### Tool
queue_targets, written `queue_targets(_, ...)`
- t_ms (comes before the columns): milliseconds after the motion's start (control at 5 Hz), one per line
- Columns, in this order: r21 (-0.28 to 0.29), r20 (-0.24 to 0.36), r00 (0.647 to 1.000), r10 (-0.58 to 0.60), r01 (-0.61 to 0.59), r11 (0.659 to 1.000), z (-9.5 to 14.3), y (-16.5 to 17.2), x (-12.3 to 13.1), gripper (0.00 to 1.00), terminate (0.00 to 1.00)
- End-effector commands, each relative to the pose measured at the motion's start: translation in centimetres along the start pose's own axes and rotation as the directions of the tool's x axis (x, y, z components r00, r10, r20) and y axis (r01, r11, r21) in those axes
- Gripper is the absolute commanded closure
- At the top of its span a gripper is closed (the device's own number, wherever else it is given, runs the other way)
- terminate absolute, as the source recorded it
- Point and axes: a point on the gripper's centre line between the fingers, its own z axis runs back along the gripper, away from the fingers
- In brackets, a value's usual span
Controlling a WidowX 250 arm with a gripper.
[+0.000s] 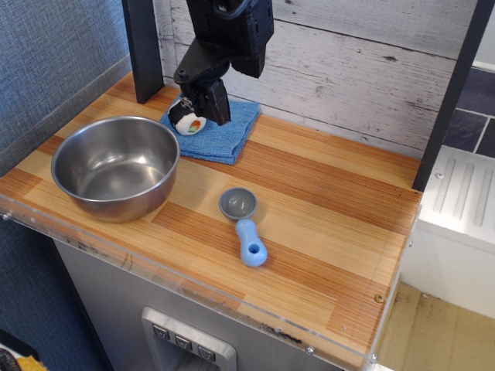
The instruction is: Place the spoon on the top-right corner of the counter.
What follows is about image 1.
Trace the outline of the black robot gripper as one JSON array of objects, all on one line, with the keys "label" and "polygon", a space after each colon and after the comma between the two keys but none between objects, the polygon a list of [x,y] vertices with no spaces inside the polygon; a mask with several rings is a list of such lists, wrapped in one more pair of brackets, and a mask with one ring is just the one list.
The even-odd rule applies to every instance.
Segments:
[{"label": "black robot gripper", "polygon": [[266,46],[274,34],[273,4],[188,1],[187,7],[195,38],[177,67],[174,80],[186,92],[207,82],[200,86],[196,112],[224,125],[230,121],[230,104],[220,78],[230,67],[244,75],[260,77]]}]

